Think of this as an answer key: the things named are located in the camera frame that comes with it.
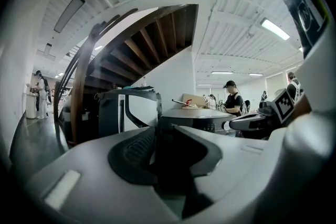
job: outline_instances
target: wooden stair step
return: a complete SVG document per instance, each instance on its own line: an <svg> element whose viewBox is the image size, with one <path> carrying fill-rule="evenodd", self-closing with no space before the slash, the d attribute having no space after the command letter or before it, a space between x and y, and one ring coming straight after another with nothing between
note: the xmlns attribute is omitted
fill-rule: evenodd
<svg viewBox="0 0 336 224"><path fill-rule="evenodd" d="M155 29L156 29L156 33L159 36L159 45L161 47L161 52L163 54L163 56L165 58L168 57L168 51L167 51L167 44L166 44L166 40L164 38L164 34L163 34L163 30L162 30L162 25L160 20L156 20L155 21Z"/></svg>
<svg viewBox="0 0 336 224"><path fill-rule="evenodd" d="M118 77L113 76L111 74L106 74L106 73L104 73L100 70L94 70L91 73L90 76L94 77L96 79L102 79L102 80L105 80L105 81L108 81L108 82L111 82L111 83L115 83L115 84L118 84L118 85L121 85L121 86L129 86L129 85L132 84L131 81L118 78Z"/></svg>
<svg viewBox="0 0 336 224"><path fill-rule="evenodd" d="M189 5L186 8L185 40L192 43L196 24L197 5Z"/></svg>
<svg viewBox="0 0 336 224"><path fill-rule="evenodd" d="M111 71L111 72L114 72L116 74L119 74L127 79L130 79L132 81L135 81L136 80L136 76L133 75L132 73L122 69L121 67L109 62L108 60L104 60L103 62L101 62L100 64L101 67Z"/></svg>
<svg viewBox="0 0 336 224"><path fill-rule="evenodd" d="M142 53L139 47L135 44L132 38L125 40L126 45L143 61L148 69L151 69L151 64L147 60L146 56Z"/></svg>
<svg viewBox="0 0 336 224"><path fill-rule="evenodd" d="M105 90L112 89L112 83L106 82L101 79L96 79L93 77L86 77L84 86L97 88L97 89L105 89Z"/></svg>
<svg viewBox="0 0 336 224"><path fill-rule="evenodd" d="M160 19L163 36L170 51L176 51L176 34L172 14L168 14Z"/></svg>
<svg viewBox="0 0 336 224"><path fill-rule="evenodd" d="M174 21L176 29L176 44L179 47L185 47L185 24L186 9L179 9L174 12Z"/></svg>
<svg viewBox="0 0 336 224"><path fill-rule="evenodd" d="M132 70L134 70L139 75L144 74L144 70L140 68L133 60L123 54L119 49L115 49L111 52L111 54L116 57L119 61L123 62L125 65L129 66Z"/></svg>
<svg viewBox="0 0 336 224"><path fill-rule="evenodd" d="M149 51L151 52L152 56L154 57L154 60L156 63L160 63L160 57L156 51L156 48L152 42L152 39L150 38L150 36L148 35L147 31L145 28L142 28L140 30L140 33L142 34L144 40L146 41L146 44L149 48Z"/></svg>

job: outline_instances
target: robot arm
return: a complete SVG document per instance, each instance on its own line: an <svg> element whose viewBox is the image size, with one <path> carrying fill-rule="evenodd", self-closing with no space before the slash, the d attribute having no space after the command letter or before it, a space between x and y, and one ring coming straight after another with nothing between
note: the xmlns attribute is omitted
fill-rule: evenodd
<svg viewBox="0 0 336 224"><path fill-rule="evenodd" d="M226 123L224 129L258 131L270 128L274 130L281 127L294 113L294 110L294 103L288 91L281 89L273 97L266 99L257 113L237 117Z"/></svg>

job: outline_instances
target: concrete floor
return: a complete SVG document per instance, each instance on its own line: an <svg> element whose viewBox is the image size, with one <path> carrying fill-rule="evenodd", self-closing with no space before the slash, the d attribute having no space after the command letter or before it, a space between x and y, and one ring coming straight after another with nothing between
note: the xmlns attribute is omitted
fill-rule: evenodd
<svg viewBox="0 0 336 224"><path fill-rule="evenodd" d="M43 120L24 118L17 127L13 143L10 153L12 172L21 184L69 150L51 113Z"/></svg>

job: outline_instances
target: ceiling light fixture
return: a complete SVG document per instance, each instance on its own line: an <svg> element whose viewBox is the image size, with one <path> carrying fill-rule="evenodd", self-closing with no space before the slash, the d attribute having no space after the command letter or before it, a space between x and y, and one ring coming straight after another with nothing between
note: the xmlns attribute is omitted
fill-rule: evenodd
<svg viewBox="0 0 336 224"><path fill-rule="evenodd" d="M233 74L233 72L230 71L213 71L211 74Z"/></svg>
<svg viewBox="0 0 336 224"><path fill-rule="evenodd" d="M283 40L287 40L289 36L285 31L283 31L280 27L276 26L274 23L269 21L268 19L264 18L261 21L261 26L265 27L266 29L270 30L274 34L277 34L279 37L281 37Z"/></svg>
<svg viewBox="0 0 336 224"><path fill-rule="evenodd" d="M47 43L46 48L44 49L44 55L45 55L45 56L48 56L48 55L49 55L50 50L51 50L51 47L52 47L52 45L49 44L49 43Z"/></svg>
<svg viewBox="0 0 336 224"><path fill-rule="evenodd" d="M82 5L84 5L84 3L85 0L71 0L69 5L63 11L62 15L59 17L54 27L54 31L56 31L57 33L61 33L63 28L72 18L72 16L77 12L77 10L81 8Z"/></svg>

